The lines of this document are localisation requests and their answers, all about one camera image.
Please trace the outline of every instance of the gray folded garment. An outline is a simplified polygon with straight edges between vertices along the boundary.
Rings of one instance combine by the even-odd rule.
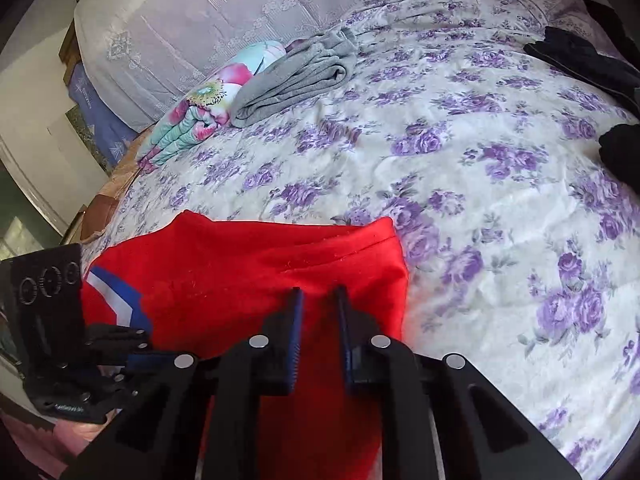
[[[358,43],[348,28],[309,38],[242,86],[231,123],[251,126],[304,99],[344,85],[353,75]]]

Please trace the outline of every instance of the black mechanical device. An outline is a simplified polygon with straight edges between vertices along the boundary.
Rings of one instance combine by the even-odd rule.
[[[142,330],[85,329],[79,277],[77,246],[0,264],[4,312],[34,405],[46,415],[96,423],[122,409],[62,480],[193,478],[204,435],[203,480],[257,479],[259,399],[286,396],[295,385],[302,291],[291,291],[261,333],[199,360],[152,350]],[[385,480],[580,479],[462,355],[414,354],[353,309],[344,287],[335,299],[346,389],[380,401]],[[98,365],[122,368],[104,376]]]

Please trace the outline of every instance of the white bedsheet with purple flowers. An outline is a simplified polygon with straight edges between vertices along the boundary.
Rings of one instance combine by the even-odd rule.
[[[142,176],[106,247],[191,209],[215,220],[391,216],[404,338],[461,352],[597,479],[640,418],[640,205],[598,160],[637,122],[527,56],[546,25],[616,52],[577,0],[375,0],[346,19],[352,81]]]

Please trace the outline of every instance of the silver rivet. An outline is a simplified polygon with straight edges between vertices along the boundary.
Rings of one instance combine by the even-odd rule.
[[[264,348],[269,344],[269,338],[265,335],[258,334],[249,339],[249,346],[252,348]]]
[[[465,366],[466,361],[460,354],[451,354],[447,356],[446,363],[449,368],[460,370],[460,368]]]
[[[391,339],[386,335],[378,334],[371,338],[371,344],[376,348],[387,348],[391,345]]]
[[[189,368],[193,364],[193,356],[189,354],[180,354],[174,359],[176,368]]]

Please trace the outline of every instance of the red garment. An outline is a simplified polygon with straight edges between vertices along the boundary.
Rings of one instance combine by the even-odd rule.
[[[344,390],[331,292],[345,284],[355,308],[400,337],[407,270],[389,218],[366,227],[302,226],[212,222],[187,211],[108,249],[90,271],[95,266],[142,295],[156,349],[201,358],[259,333],[264,317],[301,287],[298,382],[292,396],[261,400],[260,478],[366,480],[380,446],[379,407]],[[92,286],[82,288],[82,304],[87,323],[114,322]]]

